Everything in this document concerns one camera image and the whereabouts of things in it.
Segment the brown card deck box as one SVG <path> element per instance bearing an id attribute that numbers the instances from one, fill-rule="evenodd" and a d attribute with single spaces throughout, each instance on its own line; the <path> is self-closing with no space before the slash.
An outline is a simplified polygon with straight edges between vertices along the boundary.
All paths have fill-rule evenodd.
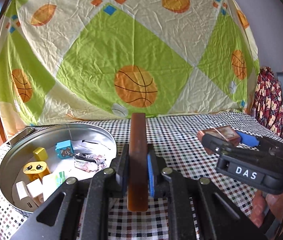
<path id="1" fill-rule="evenodd" d="M 220 127 L 213 127 L 209 129 L 203 129 L 198 131 L 197 133 L 197 138 L 199 142 L 203 144 L 203 137 L 209 134 L 211 137 L 216 137 L 217 139 L 213 139 L 212 142 L 216 142 L 217 146 L 223 146 L 226 147 L 228 150 L 229 148 L 235 148 L 236 146 L 239 145 L 241 141 L 241 137 L 238 132 L 236 132 L 231 126 L 226 125 L 226 126 L 220 126 Z M 214 150 L 211 150 L 210 148 L 204 147 L 205 152 L 208 155 L 212 155 L 215 153 Z"/>

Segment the brown comb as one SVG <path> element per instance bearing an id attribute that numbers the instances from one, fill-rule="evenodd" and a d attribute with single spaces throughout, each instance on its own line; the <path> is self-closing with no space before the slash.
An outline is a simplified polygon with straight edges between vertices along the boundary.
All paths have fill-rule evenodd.
<path id="1" fill-rule="evenodd" d="M 129 139 L 129 178 L 127 207 L 131 212 L 148 210 L 146 117 L 133 113 Z"/>

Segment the green card pack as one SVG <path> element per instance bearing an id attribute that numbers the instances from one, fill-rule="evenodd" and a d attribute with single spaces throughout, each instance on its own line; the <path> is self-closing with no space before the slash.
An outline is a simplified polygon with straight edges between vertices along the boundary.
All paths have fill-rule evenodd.
<path id="1" fill-rule="evenodd" d="M 65 172 L 54 172 L 42 179 L 43 199 L 46 201 L 65 181 Z"/>

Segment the small yellow toy block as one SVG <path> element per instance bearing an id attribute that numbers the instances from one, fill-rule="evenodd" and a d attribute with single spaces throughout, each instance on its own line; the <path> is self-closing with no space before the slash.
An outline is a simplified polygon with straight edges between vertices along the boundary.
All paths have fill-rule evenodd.
<path id="1" fill-rule="evenodd" d="M 33 151 L 33 156 L 37 161 L 46 161 L 48 159 L 48 154 L 46 149 L 43 147 L 38 147 Z"/>

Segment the sun picture toy block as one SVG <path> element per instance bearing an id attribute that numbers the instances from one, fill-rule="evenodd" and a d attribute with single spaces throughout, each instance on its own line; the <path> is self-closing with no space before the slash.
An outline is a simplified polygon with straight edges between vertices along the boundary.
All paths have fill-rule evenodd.
<path id="1" fill-rule="evenodd" d="M 44 203 L 43 185 L 40 179 L 36 179 L 26 185 L 28 192 L 37 206 Z"/>

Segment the crumpled foil wrapper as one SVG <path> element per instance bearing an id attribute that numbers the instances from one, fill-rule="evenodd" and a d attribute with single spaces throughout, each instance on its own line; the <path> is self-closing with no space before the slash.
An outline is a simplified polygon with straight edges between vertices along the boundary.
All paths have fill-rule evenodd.
<path id="1" fill-rule="evenodd" d="M 74 155 L 74 165 L 85 172 L 98 172 L 106 167 L 106 158 L 102 155 L 77 153 Z"/>

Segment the white paper card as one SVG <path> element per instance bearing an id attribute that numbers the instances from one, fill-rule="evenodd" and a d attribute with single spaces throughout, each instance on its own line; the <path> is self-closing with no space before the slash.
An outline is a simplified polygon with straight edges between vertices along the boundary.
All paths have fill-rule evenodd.
<path id="1" fill-rule="evenodd" d="M 74 153 L 88 153 L 91 154 L 97 150 L 98 144 L 95 142 L 88 142 L 85 140 L 71 140 Z"/>

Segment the checkered tablecloth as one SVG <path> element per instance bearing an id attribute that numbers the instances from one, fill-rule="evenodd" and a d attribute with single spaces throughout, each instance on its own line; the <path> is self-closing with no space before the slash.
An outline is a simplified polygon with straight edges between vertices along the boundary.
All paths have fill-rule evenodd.
<path id="1" fill-rule="evenodd" d="M 277 139 L 278 136 L 251 116 L 241 113 L 168 116 L 147 120 L 147 139 L 156 154 L 182 175 L 198 179 L 208 177 L 249 216 L 255 189 L 215 170 L 217 155 L 208 155 L 197 139 L 203 129 L 229 125 L 233 129 Z M 9 146 L 0 146 L 0 163 Z M 0 239 L 9 239 L 26 221 L 4 198 L 0 190 Z M 168 239 L 167 201 L 150 198 L 148 210 L 132 213 L 127 201 L 118 200 L 108 217 L 109 239 Z"/>

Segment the red plaid bear fabric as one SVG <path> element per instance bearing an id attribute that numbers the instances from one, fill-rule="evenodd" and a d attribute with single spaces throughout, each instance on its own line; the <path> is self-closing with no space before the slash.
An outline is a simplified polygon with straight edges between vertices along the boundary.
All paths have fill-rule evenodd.
<path id="1" fill-rule="evenodd" d="M 283 94 L 270 67 L 262 67 L 252 106 L 257 122 L 283 139 Z"/>

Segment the blue toy cube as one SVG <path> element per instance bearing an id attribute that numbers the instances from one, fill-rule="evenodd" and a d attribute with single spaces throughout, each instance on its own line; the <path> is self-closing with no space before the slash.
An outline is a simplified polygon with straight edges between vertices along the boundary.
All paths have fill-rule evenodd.
<path id="1" fill-rule="evenodd" d="M 71 140 L 58 142 L 55 146 L 55 152 L 60 159 L 67 159 L 74 156 L 74 150 Z"/>

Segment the yellow face toy block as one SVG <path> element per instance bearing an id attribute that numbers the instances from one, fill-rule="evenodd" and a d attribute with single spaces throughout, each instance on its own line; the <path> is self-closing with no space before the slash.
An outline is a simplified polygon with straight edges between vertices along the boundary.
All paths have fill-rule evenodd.
<path id="1" fill-rule="evenodd" d="M 23 173 L 27 175 L 30 182 L 50 174 L 49 167 L 45 161 L 32 161 L 23 167 Z"/>

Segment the round Danisa cookie tin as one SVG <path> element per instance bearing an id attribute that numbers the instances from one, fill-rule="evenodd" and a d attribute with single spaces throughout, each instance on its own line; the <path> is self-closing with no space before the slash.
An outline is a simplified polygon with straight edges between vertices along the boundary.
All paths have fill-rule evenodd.
<path id="1" fill-rule="evenodd" d="M 104 153 L 108 159 L 106 166 L 110 166 L 116 157 L 117 146 L 114 137 L 104 128 L 86 123 L 72 123 L 48 128 L 41 127 L 15 143 L 5 154 L 0 164 L 0 190 L 9 205 L 20 214 L 28 217 L 33 213 L 32 208 L 22 204 L 17 193 L 16 183 L 28 183 L 28 176 L 23 173 L 24 166 L 35 161 L 33 151 L 38 147 L 45 148 L 48 159 L 46 161 L 50 172 L 65 172 L 66 176 L 78 180 L 91 178 L 92 173 L 84 172 L 74 166 L 72 158 L 60 159 L 55 151 L 56 144 L 66 140 L 85 141 L 89 149 L 97 153 Z"/>

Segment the black smartphone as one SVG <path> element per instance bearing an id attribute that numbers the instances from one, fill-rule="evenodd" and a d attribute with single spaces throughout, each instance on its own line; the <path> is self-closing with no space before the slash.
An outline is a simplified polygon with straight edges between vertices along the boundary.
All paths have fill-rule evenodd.
<path id="1" fill-rule="evenodd" d="M 21 141 L 23 138 L 27 137 L 28 135 L 31 135 L 35 129 L 33 127 L 26 127 L 22 131 L 20 131 L 18 134 L 14 135 L 8 142 L 10 146 L 15 145 L 19 141 Z"/>

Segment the basketball pattern bed sheet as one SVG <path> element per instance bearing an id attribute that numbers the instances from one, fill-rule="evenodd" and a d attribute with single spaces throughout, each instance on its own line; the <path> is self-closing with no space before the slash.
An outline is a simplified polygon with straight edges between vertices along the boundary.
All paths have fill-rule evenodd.
<path id="1" fill-rule="evenodd" d="M 11 0 L 0 117 L 25 126 L 249 113 L 257 46 L 235 0 Z"/>

